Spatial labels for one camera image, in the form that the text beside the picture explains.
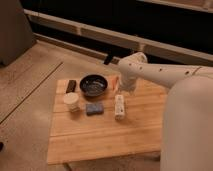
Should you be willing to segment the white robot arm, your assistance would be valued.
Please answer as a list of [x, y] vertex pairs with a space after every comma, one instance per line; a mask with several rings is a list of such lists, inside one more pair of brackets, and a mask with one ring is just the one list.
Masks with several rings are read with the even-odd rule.
[[137, 52], [118, 62], [119, 88], [143, 78], [168, 89], [160, 171], [213, 171], [213, 67], [150, 64]]

